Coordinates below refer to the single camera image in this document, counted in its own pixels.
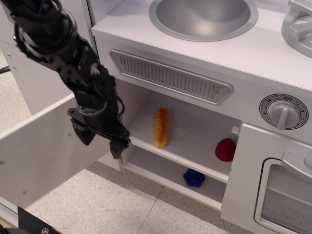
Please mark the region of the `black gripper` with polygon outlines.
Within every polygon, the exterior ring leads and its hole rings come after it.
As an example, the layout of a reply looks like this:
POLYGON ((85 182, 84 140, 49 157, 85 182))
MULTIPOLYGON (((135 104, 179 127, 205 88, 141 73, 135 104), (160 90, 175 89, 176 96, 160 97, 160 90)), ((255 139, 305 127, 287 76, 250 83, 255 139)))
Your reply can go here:
POLYGON ((101 109, 77 105, 68 110, 68 115, 76 135, 84 145, 88 146, 95 135, 104 137, 110 140, 114 159, 120 159, 122 152, 128 148, 130 133, 119 120, 118 105, 104 105, 101 109))

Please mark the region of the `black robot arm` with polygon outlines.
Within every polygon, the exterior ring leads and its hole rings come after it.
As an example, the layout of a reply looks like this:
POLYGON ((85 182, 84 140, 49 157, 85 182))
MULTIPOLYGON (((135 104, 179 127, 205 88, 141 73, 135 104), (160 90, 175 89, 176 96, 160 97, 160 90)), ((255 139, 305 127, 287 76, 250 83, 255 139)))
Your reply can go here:
POLYGON ((121 123, 124 104, 116 80, 100 63, 89 42, 81 37, 74 17, 58 0, 4 0, 14 22, 19 50, 30 60, 58 73, 76 99, 68 110, 76 135, 85 145, 95 135, 110 141, 113 158, 130 145, 121 123))

